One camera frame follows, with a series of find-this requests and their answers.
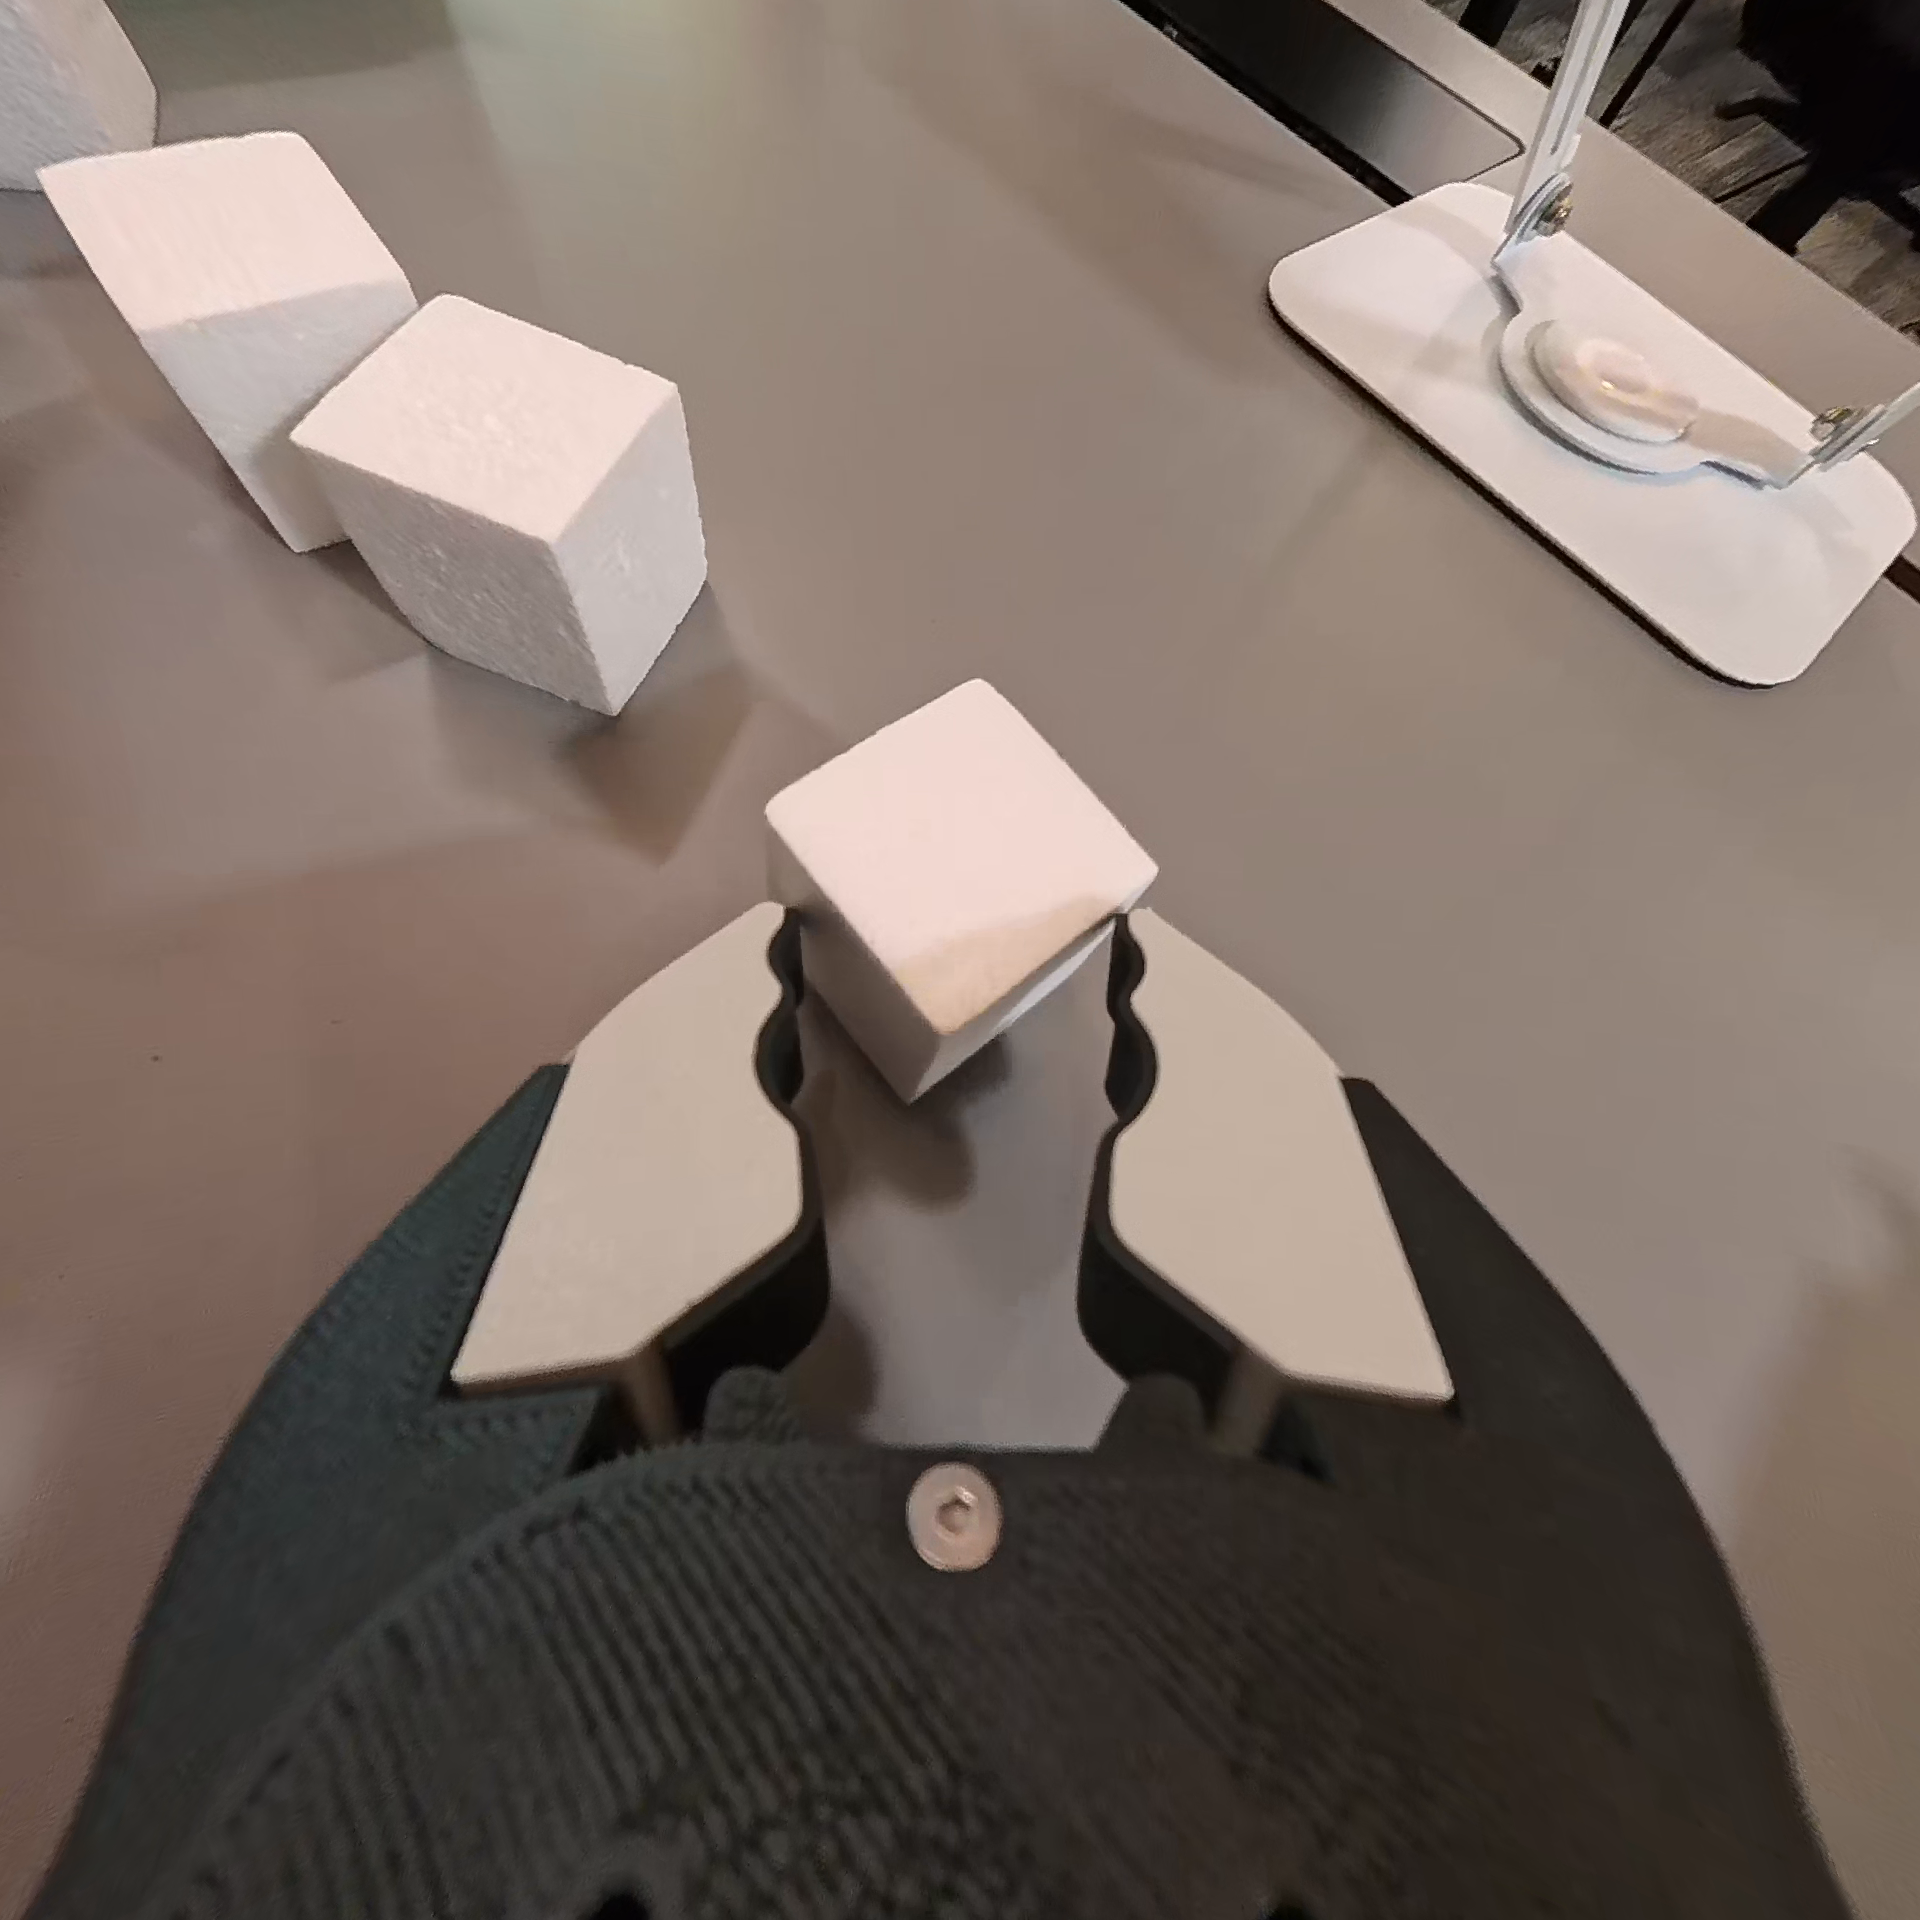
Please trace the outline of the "wooden document stand white base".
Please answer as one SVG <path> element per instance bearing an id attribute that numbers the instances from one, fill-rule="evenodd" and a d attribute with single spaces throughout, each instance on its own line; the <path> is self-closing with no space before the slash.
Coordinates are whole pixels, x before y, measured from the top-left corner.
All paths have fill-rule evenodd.
<path id="1" fill-rule="evenodd" d="M 1440 185 L 1278 259 L 1268 302 L 1696 666 L 1776 687 L 1917 534 L 1872 448 L 1919 391 L 1817 416 L 1567 235 L 1625 16 L 1577 8 L 1507 198 Z"/>

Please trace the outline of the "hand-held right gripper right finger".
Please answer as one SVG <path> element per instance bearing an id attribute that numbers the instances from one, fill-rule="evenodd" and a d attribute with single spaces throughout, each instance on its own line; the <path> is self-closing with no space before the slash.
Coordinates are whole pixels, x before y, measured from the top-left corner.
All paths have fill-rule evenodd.
<path id="1" fill-rule="evenodd" d="M 1111 932 L 1111 1048 L 1074 1314 L 1122 1382 L 1171 1380 L 1257 1454 L 1301 1395 L 1450 1412 L 1455 1382 L 1319 1041 L 1154 911 Z"/>

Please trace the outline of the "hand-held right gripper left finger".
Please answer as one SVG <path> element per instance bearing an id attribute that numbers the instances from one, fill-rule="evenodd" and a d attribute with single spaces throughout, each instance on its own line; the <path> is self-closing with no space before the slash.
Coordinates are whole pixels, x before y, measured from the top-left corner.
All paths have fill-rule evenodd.
<path id="1" fill-rule="evenodd" d="M 668 1441 L 727 1373 L 809 1349 L 832 1274 L 805 994 L 800 921 L 760 902 L 574 1050 L 452 1365 L 461 1397 L 610 1388 Z"/>

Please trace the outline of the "small white foam cube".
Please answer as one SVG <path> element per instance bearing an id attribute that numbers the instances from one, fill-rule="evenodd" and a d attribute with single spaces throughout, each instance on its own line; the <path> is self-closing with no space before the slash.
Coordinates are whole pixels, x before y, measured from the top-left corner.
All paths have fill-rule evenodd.
<path id="1" fill-rule="evenodd" d="M 986 680 L 790 784 L 764 823 L 809 990 L 909 1104 L 1054 994 L 1157 877 Z"/>

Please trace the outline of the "medium white foam cube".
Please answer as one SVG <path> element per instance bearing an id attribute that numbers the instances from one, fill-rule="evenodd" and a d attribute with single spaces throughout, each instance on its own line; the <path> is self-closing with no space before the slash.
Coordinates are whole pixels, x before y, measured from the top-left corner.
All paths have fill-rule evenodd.
<path id="1" fill-rule="evenodd" d="M 708 578 L 680 388 L 453 292 L 347 372 L 292 444 L 425 640 L 602 717 Z"/>
<path id="2" fill-rule="evenodd" d="M 346 540 L 294 426 L 417 309 L 292 130 L 55 163 L 38 182 L 98 285 L 295 553 Z"/>

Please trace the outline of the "large white foam cube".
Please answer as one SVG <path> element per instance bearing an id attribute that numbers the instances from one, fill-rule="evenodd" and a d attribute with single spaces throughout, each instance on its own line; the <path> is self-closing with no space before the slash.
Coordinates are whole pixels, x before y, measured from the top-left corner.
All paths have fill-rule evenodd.
<path id="1" fill-rule="evenodd" d="M 150 148 L 156 85 L 106 3 L 3 4 L 3 190 L 43 166 Z"/>

